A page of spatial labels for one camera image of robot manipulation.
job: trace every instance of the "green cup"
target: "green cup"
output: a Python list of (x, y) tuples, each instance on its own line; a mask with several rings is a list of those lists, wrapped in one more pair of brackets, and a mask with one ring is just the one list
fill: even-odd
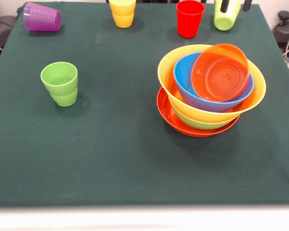
[(241, 9), (240, 0), (229, 0), (226, 12), (221, 11), (223, 0), (217, 0), (215, 3), (214, 25), (219, 30), (230, 30), (236, 22), (236, 18)]
[(78, 72), (73, 64), (66, 62), (49, 64), (42, 70), (40, 79), (59, 106), (67, 107), (76, 102)]

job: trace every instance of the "yellow bowl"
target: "yellow bowl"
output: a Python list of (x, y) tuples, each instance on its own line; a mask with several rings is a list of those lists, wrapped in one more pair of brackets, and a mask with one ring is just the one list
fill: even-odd
[(264, 98), (266, 85), (260, 70), (255, 64), (248, 60), (250, 73), (254, 77), (255, 87), (252, 94), (246, 100), (244, 100), (243, 103), (223, 113), (207, 112), (186, 104), (175, 84), (173, 67), (183, 56), (194, 52), (204, 51), (210, 46), (211, 45), (188, 45), (179, 47), (167, 53), (159, 62), (158, 79), (162, 87), (165, 89), (169, 101), (182, 115), (198, 122), (222, 123), (234, 119), (241, 113), (257, 106)]
[(178, 118), (180, 120), (182, 120), (183, 123), (187, 124), (188, 126), (192, 127), (192, 128), (197, 128), (197, 129), (201, 129), (201, 130), (211, 130), (211, 129), (217, 129), (217, 128), (221, 128), (227, 124), (229, 124), (232, 120), (234, 119), (230, 119), (227, 120), (225, 122), (222, 123), (203, 123), (203, 122), (198, 122), (196, 120), (192, 120), (190, 118), (187, 118), (186, 116), (184, 116), (183, 114), (181, 114), (170, 102), (174, 112), (177, 114)]

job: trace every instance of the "red cup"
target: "red cup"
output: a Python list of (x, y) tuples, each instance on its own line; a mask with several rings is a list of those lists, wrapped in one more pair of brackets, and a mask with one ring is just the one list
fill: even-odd
[(181, 1), (177, 4), (178, 34), (186, 39), (197, 34), (205, 6), (193, 0)]

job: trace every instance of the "plastic bowl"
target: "plastic bowl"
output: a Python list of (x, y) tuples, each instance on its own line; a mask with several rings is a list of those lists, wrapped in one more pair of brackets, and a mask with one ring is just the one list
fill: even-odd
[(201, 130), (211, 130), (211, 129), (218, 129), (221, 128), (227, 124), (229, 124), (232, 120), (234, 119), (230, 119), (227, 120), (225, 122), (222, 123), (203, 123), (203, 122), (198, 122), (196, 120), (192, 120), (190, 118), (187, 118), (186, 116), (184, 116), (183, 114), (181, 114), (176, 108), (175, 106), (173, 106), (171, 104), (174, 112), (177, 114), (178, 118), (185, 124), (187, 124), (188, 126), (192, 127), (192, 128), (196, 128), (196, 129), (201, 129)]
[(215, 136), (217, 134), (225, 132), (229, 130), (231, 127), (233, 127), (233, 125), (236, 124), (236, 122), (239, 120), (239, 117), (240, 117), (238, 116), (227, 125), (218, 129), (201, 130), (201, 129), (191, 128), (190, 126), (183, 123), (178, 118), (178, 116), (174, 112), (174, 109), (171, 107), (168, 96), (163, 88), (160, 88), (158, 92), (157, 106), (158, 106), (159, 113), (170, 126), (172, 126), (178, 132), (187, 136), (191, 136), (191, 137)]
[(243, 93), (231, 101), (214, 102), (200, 98), (194, 91), (191, 81), (191, 72), (193, 64), (201, 53), (189, 54), (180, 59), (173, 69), (173, 75), (177, 83), (178, 89), (187, 104), (198, 109), (209, 112), (224, 112), (227, 111), (245, 100), (254, 89), (254, 80), (250, 76), (249, 83)]
[(249, 62), (250, 73), (252, 74), (255, 82), (254, 91), (240, 103), (238, 106), (224, 112), (208, 112), (203, 111), (198, 108), (194, 108), (186, 104), (181, 97), (179, 90), (176, 86), (173, 68), (176, 62), (185, 55), (188, 55), (193, 52), (202, 52), (205, 49), (209, 48), (211, 45), (188, 45), (179, 47), (167, 53), (159, 62), (158, 65), (158, 79), (162, 87), (165, 89), (170, 102), (173, 106), (184, 116), (205, 123), (219, 123), (225, 122), (230, 119), (234, 119), (243, 112), (246, 112), (255, 106), (257, 106), (262, 99), (264, 98), (266, 85), (265, 80), (260, 72), (260, 70), (253, 64)]
[(250, 79), (244, 52), (231, 44), (217, 44), (205, 50), (194, 63), (191, 76), (197, 95), (216, 102), (238, 97)]

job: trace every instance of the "red bowl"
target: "red bowl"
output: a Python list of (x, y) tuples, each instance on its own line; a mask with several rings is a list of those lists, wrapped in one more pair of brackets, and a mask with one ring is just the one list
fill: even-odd
[(220, 134), (228, 129), (230, 129), (238, 120), (239, 117), (235, 118), (233, 121), (231, 121), (229, 124), (218, 128), (218, 129), (212, 129), (212, 130), (200, 130), (196, 128), (191, 128), (187, 124), (183, 123), (176, 113), (174, 112), (169, 100), (168, 96), (163, 88), (161, 88), (158, 92), (157, 97), (157, 105), (158, 105), (158, 111), (161, 114), (161, 116), (164, 118), (164, 120), (172, 126), (174, 129), (176, 129), (178, 132), (191, 137), (208, 137), (208, 136), (214, 136), (217, 134)]
[(214, 45), (196, 59), (191, 79), (195, 92), (201, 98), (215, 102), (232, 100), (249, 83), (247, 58), (234, 45)]

